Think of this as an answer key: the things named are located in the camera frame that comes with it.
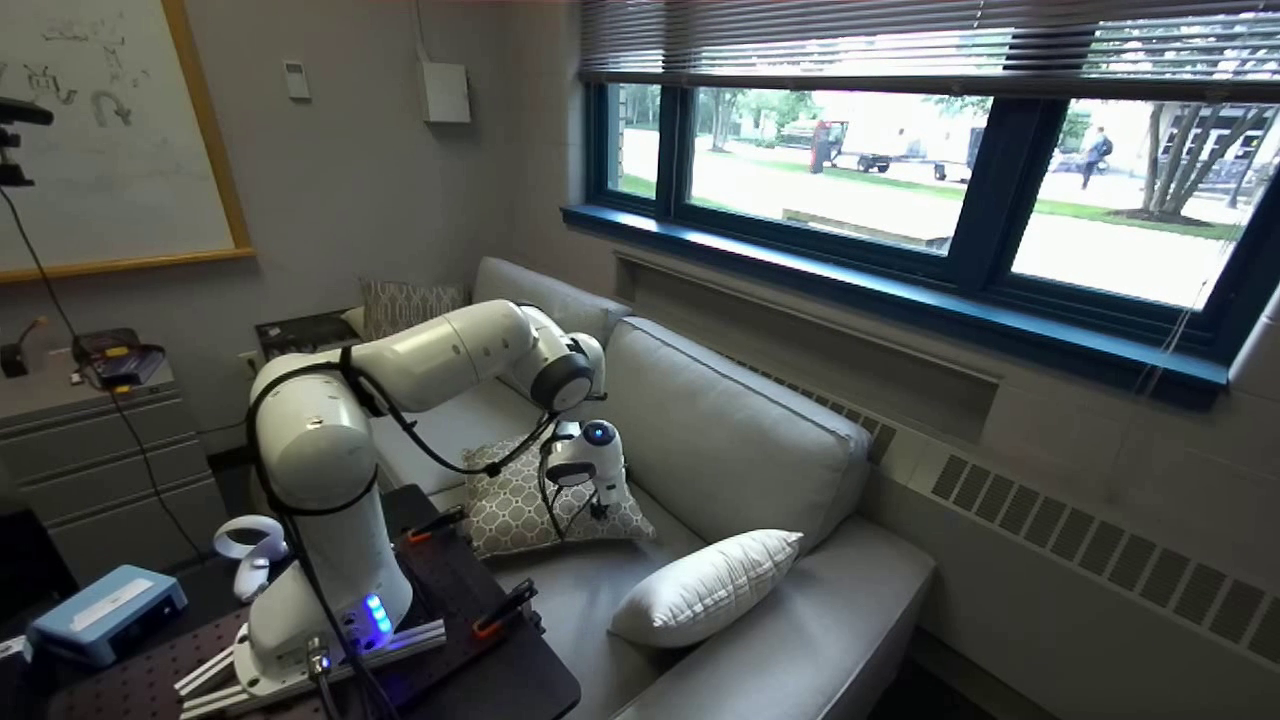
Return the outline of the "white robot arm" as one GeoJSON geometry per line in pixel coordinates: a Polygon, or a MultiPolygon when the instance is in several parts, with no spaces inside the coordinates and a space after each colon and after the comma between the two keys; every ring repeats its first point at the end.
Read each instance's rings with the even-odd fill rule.
{"type": "Polygon", "coordinates": [[[604,344],[517,301],[482,301],[323,351],[288,351],[247,392],[247,447],[272,516],[292,550],[233,643],[178,682],[182,720],[288,703],[354,682],[393,711],[379,669],[443,639],[413,621],[418,588],[383,522],[372,421],[403,425],[488,380],[507,384],[542,421],[604,397],[604,344]]]}

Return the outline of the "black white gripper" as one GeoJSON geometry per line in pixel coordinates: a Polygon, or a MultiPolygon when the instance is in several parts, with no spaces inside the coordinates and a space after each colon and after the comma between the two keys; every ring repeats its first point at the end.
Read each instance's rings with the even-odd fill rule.
{"type": "Polygon", "coordinates": [[[607,447],[553,443],[542,459],[542,479],[548,488],[553,530],[568,535],[580,516],[604,516],[614,510],[616,456],[607,447]]]}

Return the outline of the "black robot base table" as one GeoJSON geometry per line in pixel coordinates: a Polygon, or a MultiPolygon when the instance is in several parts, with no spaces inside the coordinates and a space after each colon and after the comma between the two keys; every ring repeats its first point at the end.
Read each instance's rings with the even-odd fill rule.
{"type": "MultiPolygon", "coordinates": [[[[323,691],[342,720],[565,720],[580,703],[577,676],[548,647],[530,606],[504,638],[471,639],[471,623],[504,599],[504,588],[471,556],[458,513],[403,526],[398,556],[418,606],[398,639],[363,653],[393,702],[389,711],[368,710],[362,682],[332,666],[323,682],[299,676],[298,691],[275,703],[210,720],[321,720],[323,691]]],[[[182,720],[178,682],[226,653],[242,623],[242,612],[217,618],[196,606],[124,666],[63,683],[44,720],[182,720]]]]}

